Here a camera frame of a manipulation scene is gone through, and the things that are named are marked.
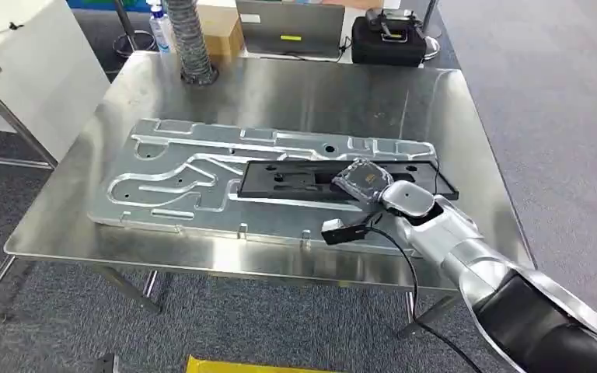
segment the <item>yellow label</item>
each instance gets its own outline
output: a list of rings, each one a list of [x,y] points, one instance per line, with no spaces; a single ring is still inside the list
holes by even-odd
[[[301,41],[301,37],[294,35],[280,35],[280,40]]]

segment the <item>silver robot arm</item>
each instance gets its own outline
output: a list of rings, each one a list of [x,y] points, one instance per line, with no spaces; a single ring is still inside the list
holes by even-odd
[[[479,333],[521,372],[597,372],[597,313],[538,270],[489,247],[441,196],[355,161],[333,180],[395,216],[398,235],[460,290]]]

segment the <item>black tray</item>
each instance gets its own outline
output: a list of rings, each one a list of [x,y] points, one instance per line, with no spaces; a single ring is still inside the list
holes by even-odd
[[[353,200],[330,181],[351,161],[249,161],[238,195],[282,200]],[[380,161],[397,180],[408,180],[449,200],[459,191],[429,161]]]

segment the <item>white wall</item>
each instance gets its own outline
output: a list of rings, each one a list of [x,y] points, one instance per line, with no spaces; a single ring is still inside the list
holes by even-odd
[[[109,82],[63,0],[0,0],[0,99],[62,159]],[[7,126],[0,119],[0,130]]]

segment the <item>metal plate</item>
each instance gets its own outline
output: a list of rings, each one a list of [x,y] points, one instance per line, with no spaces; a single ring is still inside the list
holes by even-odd
[[[345,202],[240,198],[237,187],[246,163],[357,157],[429,160],[435,151],[416,141],[141,120],[96,193],[89,216],[120,227],[321,245],[324,221],[353,221],[364,213]],[[384,222],[392,228],[392,219]],[[368,251],[370,245],[396,250],[379,238],[337,248]]]

